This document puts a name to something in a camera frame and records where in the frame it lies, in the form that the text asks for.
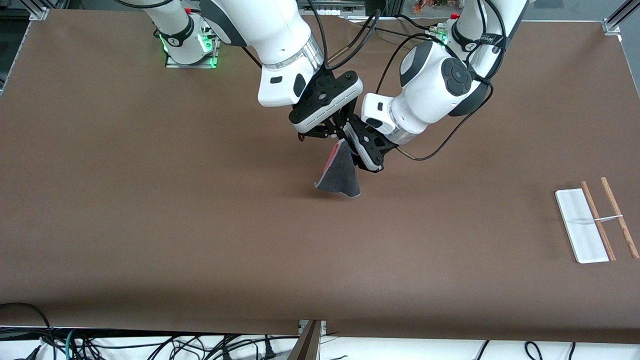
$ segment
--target metal bracket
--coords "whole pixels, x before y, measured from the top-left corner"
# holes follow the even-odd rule
[[[640,0],[626,0],[608,18],[602,21],[602,29],[607,36],[620,37],[620,24],[640,7]]]
[[[302,332],[307,327],[307,324],[309,323],[309,321],[311,320],[298,320],[298,335],[302,335]],[[320,325],[322,327],[322,332],[320,333],[320,335],[324,336],[326,335],[326,321],[324,320],[320,321]]]
[[[604,35],[608,37],[619,37],[620,36],[620,27],[616,26],[615,28],[610,29],[609,23],[607,19],[602,21],[602,31],[604,31]]]
[[[29,15],[29,21],[43,21],[49,14],[49,8],[40,8],[39,12],[31,12]]]

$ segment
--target wooden board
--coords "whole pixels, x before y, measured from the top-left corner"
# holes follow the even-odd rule
[[[331,53],[359,29],[324,19]],[[287,108],[261,108],[242,51],[164,69],[152,31],[144,13],[33,24],[0,99],[0,300],[54,325],[640,338],[640,261],[606,224],[618,261],[576,264],[554,198],[607,176],[640,234],[640,103],[599,24],[523,23],[485,108],[432,160],[361,172],[355,200],[314,189],[334,142],[299,143]],[[344,70],[373,91],[400,40],[373,36]],[[382,94],[399,93],[401,58]]]

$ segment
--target metal frame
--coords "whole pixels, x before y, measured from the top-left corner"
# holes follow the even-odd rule
[[[69,0],[20,0],[27,11],[31,14],[30,21],[40,21],[47,18],[49,9],[66,8]]]
[[[606,35],[620,34],[620,24],[640,7],[640,0],[626,0],[608,18],[602,21],[602,29]]]
[[[300,320],[298,328],[303,329],[287,360],[317,360],[320,350],[320,337],[326,331],[322,320]]]

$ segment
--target dark gray fabric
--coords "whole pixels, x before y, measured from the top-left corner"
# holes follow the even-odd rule
[[[324,170],[316,188],[324,192],[342,193],[348,197],[360,196],[360,184],[356,176],[356,168],[351,159],[351,149],[347,140],[340,139],[333,158]]]

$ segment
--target white tray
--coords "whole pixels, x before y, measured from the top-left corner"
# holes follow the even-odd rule
[[[580,264],[609,261],[582,189],[558,190],[556,199],[576,261]]]

